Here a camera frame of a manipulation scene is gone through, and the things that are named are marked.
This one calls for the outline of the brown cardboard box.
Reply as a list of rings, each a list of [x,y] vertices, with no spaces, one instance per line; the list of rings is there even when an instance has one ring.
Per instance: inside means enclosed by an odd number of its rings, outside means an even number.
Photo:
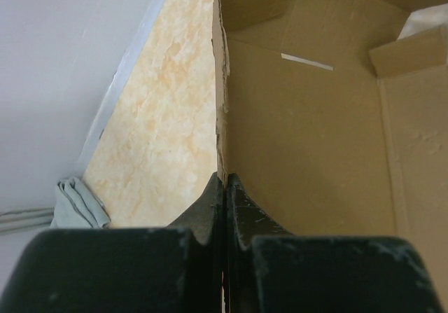
[[[447,238],[447,0],[220,0],[227,171],[301,233]]]

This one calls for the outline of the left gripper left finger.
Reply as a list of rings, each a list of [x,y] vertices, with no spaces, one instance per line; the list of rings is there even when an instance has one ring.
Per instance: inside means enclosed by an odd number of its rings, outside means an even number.
[[[163,228],[52,229],[12,274],[14,312],[219,312],[222,183]]]

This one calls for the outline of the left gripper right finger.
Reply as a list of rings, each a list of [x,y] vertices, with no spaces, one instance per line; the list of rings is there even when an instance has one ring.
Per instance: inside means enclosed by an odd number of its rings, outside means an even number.
[[[227,312],[436,312],[417,250],[389,236],[298,236],[229,175]]]

